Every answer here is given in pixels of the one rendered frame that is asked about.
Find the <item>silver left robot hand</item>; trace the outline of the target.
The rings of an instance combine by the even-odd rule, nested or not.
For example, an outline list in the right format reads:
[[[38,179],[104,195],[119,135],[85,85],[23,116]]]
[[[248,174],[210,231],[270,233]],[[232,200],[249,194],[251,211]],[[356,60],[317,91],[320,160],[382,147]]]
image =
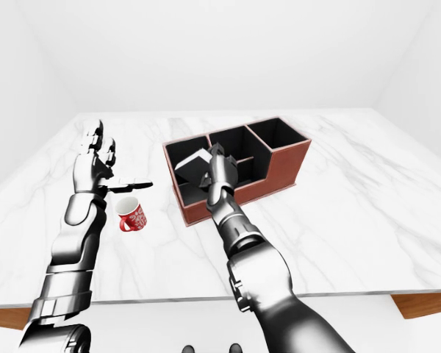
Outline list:
[[[104,137],[101,120],[91,121],[73,167],[75,193],[94,193],[104,198],[108,191],[128,193],[153,185],[149,179],[114,177],[112,167],[115,161],[115,141]]]

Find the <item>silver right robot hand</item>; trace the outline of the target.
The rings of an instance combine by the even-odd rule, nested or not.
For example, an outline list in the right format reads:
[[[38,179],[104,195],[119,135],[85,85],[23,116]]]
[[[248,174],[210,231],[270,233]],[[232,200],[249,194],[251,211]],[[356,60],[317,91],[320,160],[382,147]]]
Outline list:
[[[201,178],[200,189],[208,191],[211,185],[225,186],[227,192],[233,195],[238,183],[236,159],[227,155],[219,143],[215,143],[207,151],[212,155],[212,158],[208,171]]]

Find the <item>red-brown desk caddy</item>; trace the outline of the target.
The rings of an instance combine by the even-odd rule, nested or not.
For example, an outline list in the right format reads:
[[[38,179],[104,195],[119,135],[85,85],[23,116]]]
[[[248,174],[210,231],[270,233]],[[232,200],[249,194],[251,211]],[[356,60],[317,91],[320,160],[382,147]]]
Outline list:
[[[294,185],[311,140],[273,117],[164,143],[173,190],[188,226],[210,217],[207,193],[178,175],[175,168],[199,149],[216,143],[237,161],[234,197],[238,204],[245,204]]]

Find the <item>red patterned mug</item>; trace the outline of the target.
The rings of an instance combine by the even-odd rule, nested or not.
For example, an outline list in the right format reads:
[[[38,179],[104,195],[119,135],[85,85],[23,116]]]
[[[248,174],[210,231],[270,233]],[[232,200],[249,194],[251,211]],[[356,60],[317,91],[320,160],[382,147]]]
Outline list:
[[[123,232],[139,231],[147,224],[145,213],[138,199],[133,196],[119,200],[115,210],[121,218],[119,227]]]

